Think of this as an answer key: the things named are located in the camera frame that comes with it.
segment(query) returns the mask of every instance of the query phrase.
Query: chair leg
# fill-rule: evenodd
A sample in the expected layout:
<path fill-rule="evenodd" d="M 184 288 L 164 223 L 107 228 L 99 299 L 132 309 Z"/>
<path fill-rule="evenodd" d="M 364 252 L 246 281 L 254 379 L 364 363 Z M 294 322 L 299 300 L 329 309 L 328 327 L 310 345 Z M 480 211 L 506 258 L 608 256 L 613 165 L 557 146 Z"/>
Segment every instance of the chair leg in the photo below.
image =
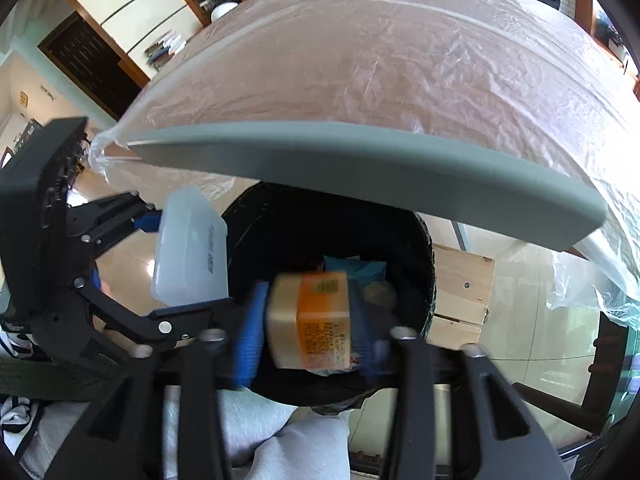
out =
<path fill-rule="evenodd" d="M 607 414 L 587 412 L 580 404 L 569 402 L 568 400 L 554 397 L 522 383 L 513 383 L 514 389 L 520 394 L 523 400 L 544 412 L 550 413 L 569 424 L 573 424 L 584 431 L 600 434 Z"/>

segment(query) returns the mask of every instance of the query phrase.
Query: black trash bin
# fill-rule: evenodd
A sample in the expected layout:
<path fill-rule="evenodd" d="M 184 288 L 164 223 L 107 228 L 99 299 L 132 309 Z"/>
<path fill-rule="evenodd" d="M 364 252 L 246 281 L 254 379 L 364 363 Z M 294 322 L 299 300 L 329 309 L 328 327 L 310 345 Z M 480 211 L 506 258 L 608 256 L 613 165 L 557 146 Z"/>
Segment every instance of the black trash bin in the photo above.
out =
<path fill-rule="evenodd" d="M 258 280 L 273 283 L 281 272 L 318 270 L 323 257 L 386 262 L 396 290 L 392 314 L 426 336 L 435 309 L 431 237 L 411 211 L 327 193 L 260 182 L 222 215 L 228 227 L 229 295 L 243 302 Z M 265 345 L 251 389 L 295 406 L 358 407 L 382 387 L 357 372 L 318 376 L 276 368 Z"/>

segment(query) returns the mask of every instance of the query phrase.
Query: tile floor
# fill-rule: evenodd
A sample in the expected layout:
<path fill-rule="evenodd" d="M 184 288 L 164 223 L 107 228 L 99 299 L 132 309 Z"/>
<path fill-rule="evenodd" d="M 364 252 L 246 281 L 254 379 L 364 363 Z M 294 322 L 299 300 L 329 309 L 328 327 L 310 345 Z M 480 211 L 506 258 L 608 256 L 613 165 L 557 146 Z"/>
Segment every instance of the tile floor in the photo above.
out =
<path fill-rule="evenodd" d="M 425 220 L 434 242 L 457 247 L 447 221 L 428 216 Z M 474 252 L 496 260 L 489 315 L 479 343 L 509 381 L 580 403 L 589 381 L 599 313 L 546 307 L 552 283 L 548 251 L 480 229 L 468 230 Z M 439 463 L 447 463 L 448 393 L 437 386 L 435 396 L 436 456 Z M 351 450 L 384 454 L 394 402 L 395 391 L 382 390 L 351 413 Z M 529 407 L 555 446 L 586 436 L 583 430 Z"/>

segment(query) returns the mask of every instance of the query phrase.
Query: wooden board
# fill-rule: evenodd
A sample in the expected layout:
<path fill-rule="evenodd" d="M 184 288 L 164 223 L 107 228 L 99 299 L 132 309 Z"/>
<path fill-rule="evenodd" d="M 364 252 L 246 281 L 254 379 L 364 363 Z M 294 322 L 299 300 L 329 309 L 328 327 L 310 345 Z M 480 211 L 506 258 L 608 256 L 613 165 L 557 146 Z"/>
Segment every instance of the wooden board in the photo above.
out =
<path fill-rule="evenodd" d="M 433 252 L 436 314 L 482 325 L 494 282 L 495 261 L 436 244 Z"/>
<path fill-rule="evenodd" d="M 433 316 L 427 343 L 458 350 L 465 343 L 477 343 L 480 331 L 478 325 Z"/>

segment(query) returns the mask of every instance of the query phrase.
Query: white round object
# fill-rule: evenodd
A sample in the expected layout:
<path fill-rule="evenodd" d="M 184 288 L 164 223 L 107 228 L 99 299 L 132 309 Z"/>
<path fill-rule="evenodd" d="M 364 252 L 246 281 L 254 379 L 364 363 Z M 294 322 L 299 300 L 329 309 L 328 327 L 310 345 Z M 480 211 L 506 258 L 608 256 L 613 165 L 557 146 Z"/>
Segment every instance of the white round object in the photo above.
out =
<path fill-rule="evenodd" d="M 238 4 L 235 2 L 225 2 L 223 4 L 219 4 L 219 6 L 213 9 L 213 12 L 211 13 L 211 21 L 216 22 L 217 20 L 222 18 L 222 16 L 228 13 L 231 9 L 234 9 L 237 6 Z"/>

